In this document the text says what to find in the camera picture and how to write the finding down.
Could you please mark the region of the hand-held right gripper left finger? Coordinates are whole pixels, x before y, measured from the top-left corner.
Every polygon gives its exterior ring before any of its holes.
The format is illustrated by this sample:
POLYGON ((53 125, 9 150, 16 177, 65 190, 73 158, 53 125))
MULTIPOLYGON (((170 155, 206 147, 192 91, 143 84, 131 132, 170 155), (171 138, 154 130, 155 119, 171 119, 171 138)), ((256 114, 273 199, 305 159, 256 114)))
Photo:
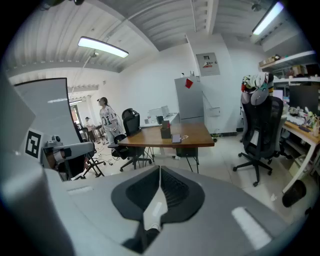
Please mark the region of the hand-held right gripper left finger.
POLYGON ((65 182, 76 256, 160 256, 160 234, 146 226, 159 183, 158 166, 65 182))

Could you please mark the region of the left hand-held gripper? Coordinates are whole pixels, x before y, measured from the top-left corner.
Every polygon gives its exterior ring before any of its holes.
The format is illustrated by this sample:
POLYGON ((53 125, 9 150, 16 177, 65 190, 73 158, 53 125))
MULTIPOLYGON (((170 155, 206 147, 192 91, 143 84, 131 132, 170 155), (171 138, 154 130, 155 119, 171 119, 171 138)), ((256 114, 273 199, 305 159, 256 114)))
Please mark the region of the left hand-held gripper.
POLYGON ((30 128, 25 137, 24 154, 35 158, 43 168, 58 172, 61 180, 68 181, 72 172, 68 160, 96 152, 93 142, 64 144, 58 135, 47 135, 30 128))

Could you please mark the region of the black mesh office chair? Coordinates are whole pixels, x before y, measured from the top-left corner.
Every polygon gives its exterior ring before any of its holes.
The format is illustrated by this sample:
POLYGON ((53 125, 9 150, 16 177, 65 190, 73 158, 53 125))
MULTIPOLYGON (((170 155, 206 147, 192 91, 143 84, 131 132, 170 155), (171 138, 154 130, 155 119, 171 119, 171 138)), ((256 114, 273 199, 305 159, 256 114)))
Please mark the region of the black mesh office chair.
POLYGON ((140 165, 140 161, 148 162, 151 164, 153 160, 145 157, 145 147, 121 145, 120 142, 129 136, 136 135, 141 131, 140 128, 140 114, 132 108, 126 109, 122 113, 122 121, 125 130, 125 134, 117 135, 114 138, 114 142, 108 146, 112 149, 112 156, 120 157, 121 159, 129 159, 121 168, 120 172, 124 171, 124 167, 129 164, 133 165, 133 168, 137 168, 137 163, 140 165))

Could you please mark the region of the grey board on wheeled stand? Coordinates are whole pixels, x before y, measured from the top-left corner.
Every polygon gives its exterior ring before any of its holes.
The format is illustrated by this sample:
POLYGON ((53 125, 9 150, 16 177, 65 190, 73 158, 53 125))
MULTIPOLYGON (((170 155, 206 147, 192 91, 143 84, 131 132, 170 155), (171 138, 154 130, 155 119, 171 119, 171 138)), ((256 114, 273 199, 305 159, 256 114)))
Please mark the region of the grey board on wheeled stand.
MULTIPOLYGON (((88 142, 82 138, 72 119, 66 78, 24 82, 14 88, 35 114, 29 129, 50 136, 57 135, 65 145, 88 142)), ((89 154, 72 158, 68 160, 68 164, 72 174, 70 180, 85 179, 90 170, 95 171, 96 177, 103 175, 89 154)))

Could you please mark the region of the black computer tower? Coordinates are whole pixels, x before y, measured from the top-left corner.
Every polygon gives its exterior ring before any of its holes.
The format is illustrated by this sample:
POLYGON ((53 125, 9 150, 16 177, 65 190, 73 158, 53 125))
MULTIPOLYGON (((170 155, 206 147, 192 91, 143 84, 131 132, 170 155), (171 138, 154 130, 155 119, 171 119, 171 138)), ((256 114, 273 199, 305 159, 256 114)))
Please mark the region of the black computer tower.
POLYGON ((176 148, 176 155, 178 157, 197 157, 198 156, 198 148, 176 148))

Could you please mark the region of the wooden table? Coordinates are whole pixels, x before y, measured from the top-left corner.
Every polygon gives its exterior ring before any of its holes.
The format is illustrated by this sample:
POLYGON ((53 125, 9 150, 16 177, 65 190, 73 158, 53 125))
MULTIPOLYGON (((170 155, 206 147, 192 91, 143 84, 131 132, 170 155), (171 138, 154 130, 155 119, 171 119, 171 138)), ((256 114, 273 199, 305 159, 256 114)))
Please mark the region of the wooden table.
MULTIPOLYGON (((148 147, 148 148, 208 148, 215 145, 204 123, 176 123, 170 126, 172 135, 187 135, 188 138, 181 143, 172 143, 172 138, 162 139, 159 126, 142 128, 135 135, 128 136, 119 144, 124 146, 148 147)), ((198 156, 194 157, 199 165, 198 156)))

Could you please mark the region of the brown pen holder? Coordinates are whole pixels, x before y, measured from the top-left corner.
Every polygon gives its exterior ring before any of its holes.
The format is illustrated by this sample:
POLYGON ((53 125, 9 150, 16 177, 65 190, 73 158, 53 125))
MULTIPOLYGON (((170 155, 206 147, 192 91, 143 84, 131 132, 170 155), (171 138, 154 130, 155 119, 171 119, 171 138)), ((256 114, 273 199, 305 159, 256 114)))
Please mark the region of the brown pen holder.
POLYGON ((162 139, 170 139, 172 137, 171 126, 170 126, 170 122, 168 120, 162 121, 160 133, 161 133, 162 139))

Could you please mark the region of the white printer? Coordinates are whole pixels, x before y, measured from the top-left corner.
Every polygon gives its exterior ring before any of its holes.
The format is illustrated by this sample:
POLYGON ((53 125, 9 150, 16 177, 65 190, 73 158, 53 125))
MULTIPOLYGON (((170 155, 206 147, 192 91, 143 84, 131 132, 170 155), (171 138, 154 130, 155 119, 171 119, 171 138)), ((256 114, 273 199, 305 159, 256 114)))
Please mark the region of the white printer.
POLYGON ((150 109, 148 111, 149 117, 163 116, 166 118, 170 114, 169 107, 167 105, 150 109))

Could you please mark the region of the white side desk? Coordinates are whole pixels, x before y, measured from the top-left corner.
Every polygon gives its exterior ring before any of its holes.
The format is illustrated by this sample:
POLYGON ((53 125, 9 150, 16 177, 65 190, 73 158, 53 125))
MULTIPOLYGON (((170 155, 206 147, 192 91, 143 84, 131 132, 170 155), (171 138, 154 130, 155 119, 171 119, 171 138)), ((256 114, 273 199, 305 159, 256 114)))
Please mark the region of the white side desk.
MULTIPOLYGON (((179 113, 174 113, 169 117, 165 117, 163 120, 169 121, 170 125, 178 124, 178 123, 180 123, 180 116, 179 116, 179 113)), ((150 127, 159 127, 159 126, 161 126, 161 125, 158 124, 158 122, 156 121, 154 123, 141 124, 140 128, 144 129, 144 128, 150 128, 150 127)))

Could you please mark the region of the black chair with grey headrest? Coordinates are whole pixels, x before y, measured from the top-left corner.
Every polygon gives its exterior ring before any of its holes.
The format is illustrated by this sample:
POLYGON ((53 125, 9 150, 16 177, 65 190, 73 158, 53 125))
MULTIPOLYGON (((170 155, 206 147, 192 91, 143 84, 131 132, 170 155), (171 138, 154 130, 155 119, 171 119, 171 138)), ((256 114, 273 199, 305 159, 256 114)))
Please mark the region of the black chair with grey headrest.
POLYGON ((284 103, 280 98, 268 95, 261 103, 250 100, 242 107, 247 130, 242 136, 244 152, 240 152, 238 156, 246 158, 248 162, 234 166, 232 170, 236 172, 240 168, 253 166, 256 174, 253 186, 256 187, 260 182, 260 167, 268 170, 269 176, 273 172, 261 160, 271 161, 280 155, 279 143, 285 122, 282 118, 284 103))

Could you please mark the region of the long ceiling light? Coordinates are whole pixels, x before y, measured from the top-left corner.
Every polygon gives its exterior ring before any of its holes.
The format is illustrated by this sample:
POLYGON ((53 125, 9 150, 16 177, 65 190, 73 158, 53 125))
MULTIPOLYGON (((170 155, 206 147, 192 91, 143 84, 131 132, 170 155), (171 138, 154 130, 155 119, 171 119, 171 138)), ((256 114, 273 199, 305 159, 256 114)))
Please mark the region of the long ceiling light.
POLYGON ((129 53, 119 47, 116 47, 107 42, 103 42, 97 39, 90 37, 82 36, 77 44, 79 47, 90 48, 94 50, 103 51, 121 58, 126 58, 129 56, 129 53))
POLYGON ((253 29, 253 35, 260 35, 263 30, 266 29, 267 26, 282 12, 283 9, 284 5, 280 1, 275 3, 262 18, 262 20, 257 24, 257 26, 253 29))

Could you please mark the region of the grey refrigerator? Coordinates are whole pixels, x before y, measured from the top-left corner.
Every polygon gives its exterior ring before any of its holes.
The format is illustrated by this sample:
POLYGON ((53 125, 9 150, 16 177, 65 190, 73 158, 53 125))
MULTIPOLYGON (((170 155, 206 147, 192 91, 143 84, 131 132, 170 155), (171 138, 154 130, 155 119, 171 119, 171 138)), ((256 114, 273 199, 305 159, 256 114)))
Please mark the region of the grey refrigerator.
POLYGON ((199 76, 182 77, 174 80, 180 122, 198 124, 205 122, 203 86, 199 76), (191 88, 185 87, 186 79, 193 81, 191 88))

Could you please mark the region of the wooden desk with white legs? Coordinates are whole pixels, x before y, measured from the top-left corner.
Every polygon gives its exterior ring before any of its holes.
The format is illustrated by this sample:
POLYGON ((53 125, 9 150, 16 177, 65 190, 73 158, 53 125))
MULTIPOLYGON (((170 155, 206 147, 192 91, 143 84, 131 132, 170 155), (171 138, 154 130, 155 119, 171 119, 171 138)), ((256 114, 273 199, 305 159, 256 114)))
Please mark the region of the wooden desk with white legs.
POLYGON ((311 132, 311 129, 308 129, 309 132, 303 131, 299 128, 298 125, 295 125, 293 123, 290 123, 286 121, 283 126, 284 129, 291 132, 292 134, 299 137, 301 140, 305 141, 307 144, 310 145, 310 148, 305 156, 304 161, 300 165, 300 168, 296 172, 296 174, 293 176, 293 178, 290 180, 290 182, 286 185, 286 187, 282 190, 282 193, 285 194, 297 181, 300 180, 304 174, 306 173, 305 168, 307 167, 307 164, 311 160, 311 157, 313 156, 316 147, 320 145, 320 135, 318 137, 314 136, 311 132))

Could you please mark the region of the white storage shelf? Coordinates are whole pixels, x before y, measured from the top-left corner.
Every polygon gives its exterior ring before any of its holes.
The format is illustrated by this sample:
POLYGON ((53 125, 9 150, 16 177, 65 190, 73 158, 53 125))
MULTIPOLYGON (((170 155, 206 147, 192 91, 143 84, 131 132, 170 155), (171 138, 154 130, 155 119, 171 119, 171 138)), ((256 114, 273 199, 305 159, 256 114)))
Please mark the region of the white storage shelf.
POLYGON ((272 73, 274 84, 288 84, 297 86, 306 83, 320 84, 320 70, 309 74, 307 66, 316 65, 320 69, 316 52, 314 50, 297 53, 260 67, 263 72, 272 73))

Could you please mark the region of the grey wall electrical panel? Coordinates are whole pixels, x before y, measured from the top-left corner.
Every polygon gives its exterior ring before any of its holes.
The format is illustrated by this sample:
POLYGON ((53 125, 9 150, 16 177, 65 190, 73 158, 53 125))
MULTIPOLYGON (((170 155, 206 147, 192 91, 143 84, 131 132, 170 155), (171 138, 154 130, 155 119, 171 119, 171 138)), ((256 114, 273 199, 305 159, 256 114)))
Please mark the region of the grey wall electrical panel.
POLYGON ((196 59, 201 77, 220 75, 218 60, 214 52, 197 54, 196 59))

